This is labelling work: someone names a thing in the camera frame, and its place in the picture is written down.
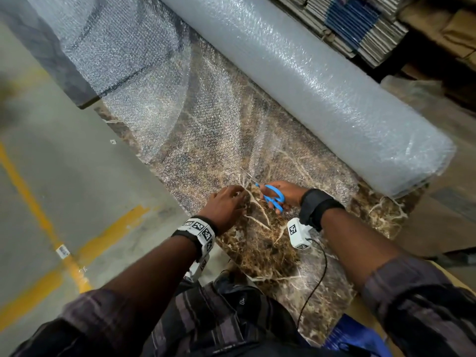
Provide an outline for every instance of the rolled-up sleeve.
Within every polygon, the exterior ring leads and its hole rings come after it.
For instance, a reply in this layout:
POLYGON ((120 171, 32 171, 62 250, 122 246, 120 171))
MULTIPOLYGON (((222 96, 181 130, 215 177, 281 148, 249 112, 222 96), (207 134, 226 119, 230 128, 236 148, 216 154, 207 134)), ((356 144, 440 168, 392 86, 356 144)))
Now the rolled-up sleeve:
POLYGON ((367 280, 362 298, 407 356, 476 356, 476 298, 431 263, 389 261, 367 280))
POLYGON ((138 356, 144 344, 143 316, 124 297, 96 289, 64 306, 59 316, 90 342, 109 345, 118 356, 138 356))

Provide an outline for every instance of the blue scissors handle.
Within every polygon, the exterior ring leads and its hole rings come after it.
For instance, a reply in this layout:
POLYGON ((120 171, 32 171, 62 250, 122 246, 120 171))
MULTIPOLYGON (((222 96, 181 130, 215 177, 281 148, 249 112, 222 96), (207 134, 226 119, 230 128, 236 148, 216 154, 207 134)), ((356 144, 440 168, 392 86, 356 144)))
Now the blue scissors handle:
POLYGON ((272 198, 268 196, 264 196, 266 202, 271 202, 273 203, 274 207, 279 210, 281 213, 283 212, 283 207, 278 204, 278 202, 284 203, 284 195, 283 193, 276 187, 272 185, 265 185, 266 188, 271 189, 273 192, 277 194, 277 198, 272 198))

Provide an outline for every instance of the person's left hand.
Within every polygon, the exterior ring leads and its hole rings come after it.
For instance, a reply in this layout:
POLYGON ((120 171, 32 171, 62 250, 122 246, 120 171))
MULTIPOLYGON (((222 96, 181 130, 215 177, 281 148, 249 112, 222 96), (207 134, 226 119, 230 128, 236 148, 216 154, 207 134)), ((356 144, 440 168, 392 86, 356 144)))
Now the person's left hand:
POLYGON ((240 216, 245 214, 243 204, 248 192, 239 185, 225 186, 218 193, 212 193, 207 204, 198 212, 198 216, 210 219, 217 227, 217 236, 235 225, 240 216))

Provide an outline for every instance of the gray floor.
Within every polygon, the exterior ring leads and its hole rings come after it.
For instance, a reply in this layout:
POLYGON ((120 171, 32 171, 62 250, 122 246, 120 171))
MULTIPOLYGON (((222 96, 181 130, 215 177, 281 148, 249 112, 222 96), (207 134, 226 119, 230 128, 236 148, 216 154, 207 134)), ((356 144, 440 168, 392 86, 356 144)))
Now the gray floor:
MULTIPOLYGON (((0 39, 0 143, 70 252, 77 255, 133 208, 150 209, 140 226, 87 266, 85 276, 100 287, 167 238, 187 216, 92 109, 77 109, 42 76, 36 60, 2 24, 0 39)), ((0 236, 0 356, 5 356, 54 318, 77 296, 78 287, 61 269, 48 236, 1 163, 0 236), (61 284, 31 302, 35 296, 29 288, 55 269, 61 284), (29 302, 20 298, 25 293, 29 302)), ((212 280, 227 261, 216 246, 202 282, 212 280)))

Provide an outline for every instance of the hand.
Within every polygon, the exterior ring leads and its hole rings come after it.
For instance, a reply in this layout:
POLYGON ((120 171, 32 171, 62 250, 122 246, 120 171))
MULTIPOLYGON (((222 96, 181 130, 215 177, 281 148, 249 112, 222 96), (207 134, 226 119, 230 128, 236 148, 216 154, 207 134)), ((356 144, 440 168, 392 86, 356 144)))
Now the hand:
POLYGON ((197 214, 210 219, 217 227, 217 236, 225 233, 240 216, 245 214, 243 204, 248 192, 239 185, 225 186, 218 193, 212 193, 207 204, 197 214))
MULTIPOLYGON (((291 207, 299 207, 301 205, 301 199, 304 193, 309 190, 309 188, 289 183, 286 180, 277 180, 267 184, 278 188, 279 191, 283 193, 284 203, 278 203, 283 207, 284 210, 289 210, 291 207)), ((261 190, 261 199, 264 199, 264 195, 267 197, 277 197, 277 194, 274 191, 266 188, 264 185, 260 185, 259 189, 261 190)), ((273 203, 269 202, 268 206, 271 209, 274 209, 273 203)), ((281 212, 276 209, 276 214, 281 214, 281 212)))

